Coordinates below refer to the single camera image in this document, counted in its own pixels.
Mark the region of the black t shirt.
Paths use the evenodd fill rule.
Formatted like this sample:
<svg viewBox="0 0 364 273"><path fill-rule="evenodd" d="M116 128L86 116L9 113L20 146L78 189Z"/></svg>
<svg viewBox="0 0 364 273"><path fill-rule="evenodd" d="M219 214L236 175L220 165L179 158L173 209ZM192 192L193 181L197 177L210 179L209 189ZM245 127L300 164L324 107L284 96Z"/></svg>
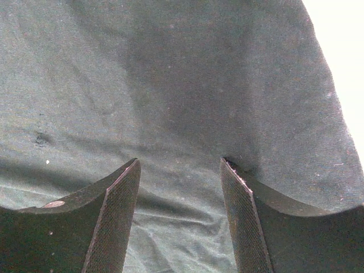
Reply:
<svg viewBox="0 0 364 273"><path fill-rule="evenodd" d="M1 205L142 164L125 272L236 272L220 160L330 212L363 170L302 1L2 1Z"/></svg>

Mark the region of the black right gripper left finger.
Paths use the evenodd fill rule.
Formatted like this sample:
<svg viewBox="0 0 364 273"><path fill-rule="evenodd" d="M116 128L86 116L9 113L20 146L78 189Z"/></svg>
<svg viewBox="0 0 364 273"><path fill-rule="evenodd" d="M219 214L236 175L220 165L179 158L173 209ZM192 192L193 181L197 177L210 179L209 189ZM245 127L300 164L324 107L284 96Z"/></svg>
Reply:
<svg viewBox="0 0 364 273"><path fill-rule="evenodd" d="M141 166L37 208L1 208L2 272L122 272Z"/></svg>

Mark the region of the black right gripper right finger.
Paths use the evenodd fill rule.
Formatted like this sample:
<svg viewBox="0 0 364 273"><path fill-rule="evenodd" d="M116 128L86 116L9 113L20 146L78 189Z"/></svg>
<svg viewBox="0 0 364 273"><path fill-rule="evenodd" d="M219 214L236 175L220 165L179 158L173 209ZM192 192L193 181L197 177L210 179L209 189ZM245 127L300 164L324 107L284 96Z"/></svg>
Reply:
<svg viewBox="0 0 364 273"><path fill-rule="evenodd" d="M220 161L238 272L362 272L363 206L338 213L294 200Z"/></svg>

